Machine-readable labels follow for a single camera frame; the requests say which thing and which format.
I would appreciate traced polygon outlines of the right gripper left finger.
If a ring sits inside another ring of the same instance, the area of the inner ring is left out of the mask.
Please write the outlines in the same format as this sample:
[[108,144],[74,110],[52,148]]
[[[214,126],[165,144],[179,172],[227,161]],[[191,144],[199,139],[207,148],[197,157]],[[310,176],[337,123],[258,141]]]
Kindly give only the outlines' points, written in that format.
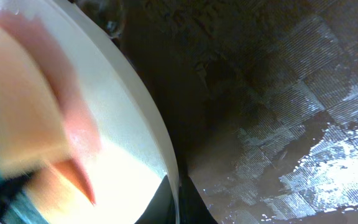
[[135,224],[176,224],[175,202],[167,176]]

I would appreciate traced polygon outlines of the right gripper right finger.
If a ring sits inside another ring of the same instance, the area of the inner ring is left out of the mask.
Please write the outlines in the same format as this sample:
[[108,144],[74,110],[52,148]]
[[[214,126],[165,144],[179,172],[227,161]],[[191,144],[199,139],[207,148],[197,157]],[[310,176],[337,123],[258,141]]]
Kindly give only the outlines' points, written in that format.
[[181,224],[218,224],[189,177],[181,179],[179,206]]

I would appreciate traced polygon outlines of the white plate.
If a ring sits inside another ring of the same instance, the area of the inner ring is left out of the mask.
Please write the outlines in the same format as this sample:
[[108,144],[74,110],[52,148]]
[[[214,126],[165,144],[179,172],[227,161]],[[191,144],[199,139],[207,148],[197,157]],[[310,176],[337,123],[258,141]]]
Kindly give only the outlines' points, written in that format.
[[[75,73],[101,140],[88,167],[94,223],[136,223],[165,176],[179,223],[179,175],[168,131],[139,75],[112,42],[121,33],[120,12],[116,4],[107,24],[99,26],[68,1],[0,1],[0,22],[10,34],[19,33],[17,40],[33,59],[57,56]],[[21,190],[4,207],[0,223],[49,222]]]

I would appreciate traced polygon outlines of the green yellow sponge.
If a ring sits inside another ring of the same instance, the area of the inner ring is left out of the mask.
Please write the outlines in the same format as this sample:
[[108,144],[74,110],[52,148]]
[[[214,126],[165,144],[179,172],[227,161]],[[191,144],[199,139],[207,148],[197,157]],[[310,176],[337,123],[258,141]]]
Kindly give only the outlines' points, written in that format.
[[33,59],[0,22],[0,219],[26,190],[49,223],[94,223],[89,165],[101,149],[96,123],[64,59]]

